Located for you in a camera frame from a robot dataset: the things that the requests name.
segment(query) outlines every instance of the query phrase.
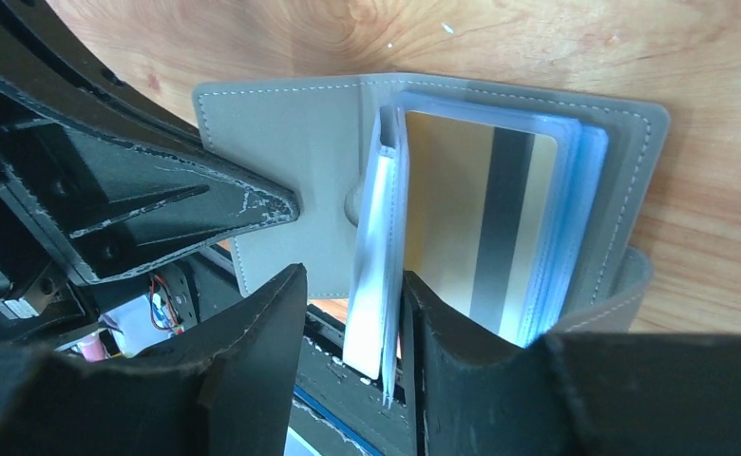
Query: gray leather card holder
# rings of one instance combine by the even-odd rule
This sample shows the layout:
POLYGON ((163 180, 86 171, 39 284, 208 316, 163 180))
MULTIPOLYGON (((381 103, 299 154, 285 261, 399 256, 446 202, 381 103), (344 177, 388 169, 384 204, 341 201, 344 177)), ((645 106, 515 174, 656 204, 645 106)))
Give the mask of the gray leather card holder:
MULTIPOLYGON (((380 105, 403 90, 577 118, 603 128, 609 148, 556 331, 624 331, 652 265, 628 247, 670 119, 658 104, 409 73, 196 88, 205 147, 297 193, 300 219, 233 240, 245 295, 290 263, 308 270, 310 298, 347 297, 357 189, 380 105)), ((224 201, 227 207, 230 201, 224 201)))

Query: wood grain surface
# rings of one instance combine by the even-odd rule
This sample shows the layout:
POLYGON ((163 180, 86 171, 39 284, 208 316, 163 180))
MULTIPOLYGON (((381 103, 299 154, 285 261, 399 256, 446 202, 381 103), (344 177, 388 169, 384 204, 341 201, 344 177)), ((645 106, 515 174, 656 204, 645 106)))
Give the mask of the wood grain surface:
POLYGON ((392 70, 661 103, 672 130, 632 240, 656 275, 633 329, 741 333, 741 0, 49 3, 190 123, 198 83, 392 70))

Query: black metal frame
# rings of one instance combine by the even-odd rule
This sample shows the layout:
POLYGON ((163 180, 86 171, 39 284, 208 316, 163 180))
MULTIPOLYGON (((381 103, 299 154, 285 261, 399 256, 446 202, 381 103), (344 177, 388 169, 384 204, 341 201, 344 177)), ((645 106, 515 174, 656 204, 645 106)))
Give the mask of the black metal frame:
POLYGON ((76 284, 298 215, 290 190, 202 149, 48 4, 18 0, 0 0, 0 200, 76 284))
POLYGON ((522 350, 405 273, 411 454, 741 454, 741 336, 550 333, 522 350))
POLYGON ((295 265, 133 359, 0 346, 0 454, 281 454, 305 312, 295 265))
MULTIPOLYGON (((196 275, 207 270, 205 287, 238 294, 230 253, 213 246, 192 256, 196 275)), ((200 301, 200 311, 213 315, 217 301, 200 301)), ((295 377, 295 399, 290 427, 321 454, 381 454, 407 456, 409 426, 403 387, 392 405, 382 407, 381 383, 371 382, 342 363, 345 326, 309 305, 295 377)))

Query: screw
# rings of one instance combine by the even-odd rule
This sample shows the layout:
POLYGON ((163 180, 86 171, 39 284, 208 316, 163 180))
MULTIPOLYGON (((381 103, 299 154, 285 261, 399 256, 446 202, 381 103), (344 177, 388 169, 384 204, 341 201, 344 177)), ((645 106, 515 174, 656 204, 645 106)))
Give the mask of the screw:
POLYGON ((45 277, 41 280, 40 285, 42 294, 51 295, 52 293, 54 293, 54 281, 51 278, 45 277))
POLYGON ((55 195, 58 197, 67 197, 68 196, 68 185, 66 184, 66 180, 64 179, 58 179, 51 185, 51 191, 54 192, 55 195))
POLYGON ((119 246, 113 241, 108 242, 102 249, 102 257, 108 261, 118 258, 120 253, 121 250, 119 249, 119 246))

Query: blue cable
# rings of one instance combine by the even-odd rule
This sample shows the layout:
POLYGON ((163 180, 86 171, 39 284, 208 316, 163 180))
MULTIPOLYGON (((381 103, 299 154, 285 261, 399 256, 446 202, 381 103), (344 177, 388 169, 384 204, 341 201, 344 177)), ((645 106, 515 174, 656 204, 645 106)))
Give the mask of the blue cable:
POLYGON ((320 413, 320 415, 323 416, 326 421, 333 424, 336 428, 338 428, 342 433, 346 435, 349 439, 355 441, 358 445, 360 445, 365 451, 367 451, 372 456, 382 456, 382 453, 379 452, 378 449, 374 448, 371 444, 368 443, 367 440, 363 439, 359 436, 356 432, 353 431, 350 427, 346 426, 345 423, 343 423, 339 418, 334 416, 333 413, 328 411, 325 407, 323 407, 319 402, 314 400, 314 398, 306 391, 303 390, 303 388, 299 387, 298 385, 295 385, 294 389, 294 395, 303 401, 304 404, 309 406, 310 409, 315 410, 317 413, 320 413))

